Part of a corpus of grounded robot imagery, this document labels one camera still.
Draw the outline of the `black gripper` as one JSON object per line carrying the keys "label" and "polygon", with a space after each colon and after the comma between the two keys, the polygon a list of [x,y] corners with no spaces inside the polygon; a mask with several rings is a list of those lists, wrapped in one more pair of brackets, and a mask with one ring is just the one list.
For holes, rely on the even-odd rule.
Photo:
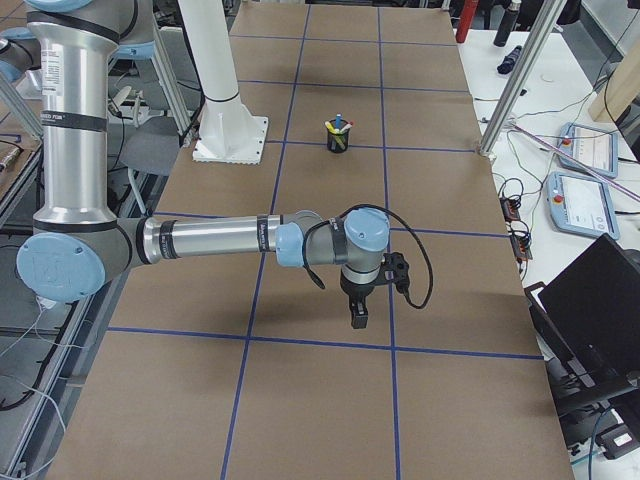
{"label": "black gripper", "polygon": [[364,301],[374,288],[374,282],[356,283],[352,281],[344,269],[340,273],[340,287],[349,298],[351,327],[353,329],[366,328],[368,323],[368,309]]}

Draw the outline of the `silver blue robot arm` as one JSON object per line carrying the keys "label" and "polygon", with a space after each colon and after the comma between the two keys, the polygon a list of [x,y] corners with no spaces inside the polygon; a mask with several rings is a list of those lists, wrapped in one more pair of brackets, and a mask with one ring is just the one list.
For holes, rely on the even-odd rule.
{"label": "silver blue robot arm", "polygon": [[377,207],[330,219],[306,210],[197,221],[120,219],[109,209],[108,62],[121,47],[152,53],[150,2],[32,1],[27,24],[41,46],[45,201],[16,264],[32,291],[71,303],[140,265],[272,252],[284,267],[338,265],[351,325],[366,326],[367,296],[388,264],[389,222]]}

